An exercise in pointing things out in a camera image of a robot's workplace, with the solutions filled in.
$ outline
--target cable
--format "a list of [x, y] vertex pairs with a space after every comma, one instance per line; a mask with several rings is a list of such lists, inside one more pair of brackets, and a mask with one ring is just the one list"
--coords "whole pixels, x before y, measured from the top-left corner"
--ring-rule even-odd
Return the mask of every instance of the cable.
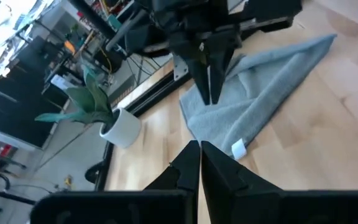
[[9, 189], [8, 192], [9, 192], [9, 193], [14, 193], [14, 194], [19, 195], [19, 196], [25, 196], [26, 198], [30, 198], [30, 196], [28, 196], [28, 195], [26, 195], [25, 193], [20, 192], [20, 191], [18, 191], [18, 190]]
[[135, 63], [135, 65], [136, 65], [136, 67], [138, 67], [140, 70], [142, 70], [144, 73], [146, 73], [146, 75], [148, 75], [148, 76], [152, 76], [152, 74], [150, 74], [149, 72], [146, 72], [145, 70], [143, 70], [143, 68], [142, 67], [140, 67], [135, 61], [134, 61], [134, 59], [132, 59], [131, 57], [129, 57], [129, 59], [131, 59], [134, 63]]
[[29, 179], [29, 178], [20, 177], [20, 176], [18, 176], [18, 175], [12, 174], [12, 173], [2, 172], [2, 171], [0, 171], [0, 174], [8, 175], [8, 176], [11, 176], [11, 177], [13, 177], [13, 178], [22, 179], [22, 180], [42, 181], [42, 182], [50, 183], [50, 184], [52, 184], [53, 186], [58, 185], [58, 184], [55, 184], [55, 183], [53, 183], [52, 181], [46, 180], [46, 179], [40, 179], [40, 178], [31, 178], [31, 179]]
[[49, 194], [53, 193], [53, 192], [49, 191], [48, 189], [46, 189], [44, 187], [39, 187], [39, 186], [35, 186], [35, 185], [30, 185], [30, 184], [17, 184], [17, 185], [12, 185], [11, 187], [33, 187], [35, 189], [44, 190], [44, 191], [48, 192]]
[[140, 56], [140, 58], [143, 60], [143, 61], [145, 61], [146, 63], [148, 63], [154, 70], [158, 70], [156, 67], [154, 67], [154, 65], [153, 64], [151, 64], [148, 60], [146, 60], [145, 58], [143, 58], [143, 56]]
[[106, 17], [109, 17], [109, 8], [107, 7], [106, 1], [105, 0], [99, 0], [99, 2], [101, 3], [100, 7], [102, 8], [102, 11], [104, 13], [104, 15]]
[[136, 86], [139, 86], [139, 81], [138, 81], [138, 80], [136, 80], [135, 73], [134, 73], [134, 71], [132, 70], [131, 65], [129, 64], [128, 60], [126, 60], [126, 62], [127, 62], [128, 66], [129, 66], [129, 69], [131, 70], [132, 76], [133, 76], [133, 77], [134, 77], [134, 79], [135, 79]]
[[159, 64], [159, 63], [157, 63], [155, 60], [154, 60], [154, 58], [150, 58], [158, 67], [159, 67], [159, 69], [161, 68], [161, 65]]
[[110, 59], [107, 57], [106, 53], [104, 53], [104, 50], [99, 46], [100, 50], [102, 51], [102, 54], [104, 55], [104, 57], [106, 58], [107, 62], [109, 63], [109, 75], [111, 74], [112, 71], [112, 65], [110, 62]]
[[42, 163], [40, 166], [38, 166], [38, 168], [36, 168], [34, 173], [38, 172], [38, 170], [40, 170], [46, 163], [48, 163], [51, 159], [53, 159], [55, 156], [57, 156], [59, 153], [61, 153], [64, 149], [66, 149], [66, 147], [68, 145], [70, 145], [73, 141], [78, 139], [82, 134], [85, 133], [86, 130], [88, 130], [92, 126], [93, 126], [93, 124], [88, 125], [87, 127], [85, 127], [85, 129], [82, 130], [82, 132], [78, 133], [72, 140], [68, 141], [63, 147], [61, 147], [57, 152], [55, 152], [51, 157], [49, 157], [44, 163]]
[[144, 70], [147, 71], [148, 74], [152, 73], [152, 72], [149, 71], [149, 69], [143, 67], [143, 61], [144, 61], [143, 57], [140, 58], [140, 61], [138, 61], [136, 58], [131, 58], [131, 59], [136, 62], [136, 65], [137, 65], [138, 68], [142, 67]]

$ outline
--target wooden table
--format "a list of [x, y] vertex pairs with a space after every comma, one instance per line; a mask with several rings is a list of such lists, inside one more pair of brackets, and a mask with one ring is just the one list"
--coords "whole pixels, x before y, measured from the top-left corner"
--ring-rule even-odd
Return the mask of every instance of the wooden table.
[[[239, 161], [283, 189], [358, 189], [358, 1], [305, 1], [293, 27], [257, 33], [236, 52], [252, 54], [333, 32], [338, 37], [330, 53]], [[193, 139], [178, 102], [192, 84], [189, 81], [140, 117], [142, 131], [131, 147], [114, 149], [106, 190], [143, 189]], [[209, 223], [202, 188], [199, 222]]]

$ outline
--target gray towel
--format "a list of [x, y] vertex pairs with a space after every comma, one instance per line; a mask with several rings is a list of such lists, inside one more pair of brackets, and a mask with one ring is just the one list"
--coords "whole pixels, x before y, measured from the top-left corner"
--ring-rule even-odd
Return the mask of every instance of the gray towel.
[[242, 139], [248, 145], [275, 110], [327, 54], [336, 35], [232, 59], [219, 103], [205, 106], [193, 85], [180, 99], [189, 130], [227, 155]]

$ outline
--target red object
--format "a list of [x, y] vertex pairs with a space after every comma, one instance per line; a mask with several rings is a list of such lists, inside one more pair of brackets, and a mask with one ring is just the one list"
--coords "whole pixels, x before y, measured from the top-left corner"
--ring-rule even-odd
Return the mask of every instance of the red object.
[[12, 149], [12, 146], [6, 144], [4, 146], [4, 149], [2, 150], [2, 152], [0, 153], [0, 156], [6, 157], [11, 149]]
[[[100, 3], [97, 2], [95, 5], [92, 5], [92, 9], [95, 10], [95, 9], [100, 9]], [[79, 16], [80, 18], [84, 17], [84, 14], [80, 11], [77, 11], [77, 16]]]
[[110, 11], [111, 14], [117, 16], [119, 14], [119, 12], [121, 12], [121, 10], [125, 7], [125, 5], [119, 5], [117, 6], [115, 9], [113, 9], [112, 11]]

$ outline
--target floor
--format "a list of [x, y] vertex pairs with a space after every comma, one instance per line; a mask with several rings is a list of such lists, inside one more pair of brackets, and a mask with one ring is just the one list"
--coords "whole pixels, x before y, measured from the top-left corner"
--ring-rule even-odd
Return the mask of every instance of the floor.
[[[283, 189], [358, 189], [358, 1], [309, 0], [291, 28], [258, 32], [236, 54], [336, 33], [327, 56], [248, 145], [239, 162]], [[189, 81], [140, 118], [142, 131], [116, 147], [106, 190], [140, 190], [193, 139], [178, 104]], [[210, 223], [203, 189], [198, 223]]]
[[[140, 65], [141, 58], [133, 55], [132, 58]], [[165, 65], [170, 56], [155, 58], [156, 63], [149, 59], [153, 67], [158, 68]], [[114, 83], [109, 87], [108, 93], [114, 92], [119, 85], [132, 76], [132, 71], [139, 75], [139, 68], [135, 62], [129, 60], [122, 63], [122, 67], [114, 74]], [[148, 73], [154, 73], [155, 69], [147, 63], [142, 68]], [[145, 72], [140, 73], [140, 83], [148, 79]], [[75, 107], [70, 104], [67, 112], [74, 111]], [[93, 190], [94, 184], [84, 178], [87, 168], [99, 162], [103, 158], [106, 141], [99, 136], [100, 124], [94, 124], [87, 129], [78, 139], [67, 146], [58, 156], [47, 162], [41, 169], [36, 170], [48, 158], [51, 158], [57, 151], [65, 146], [67, 142], [79, 135], [84, 126], [79, 123], [62, 121], [58, 125], [47, 148], [42, 151], [28, 152], [19, 150], [14, 159], [26, 164], [28, 168], [22, 170], [18, 167], [9, 167], [8, 170], [19, 175], [21, 179], [10, 178], [12, 190], [10, 193], [21, 195], [33, 200], [39, 200], [48, 195], [43, 189], [26, 187], [21, 185], [34, 185], [43, 187], [51, 192], [57, 191], [55, 185], [64, 188], [64, 179], [70, 175], [73, 177], [73, 190]], [[4, 212], [0, 215], [0, 223], [25, 223], [29, 218], [32, 206], [11, 200], [0, 198], [0, 207]]]

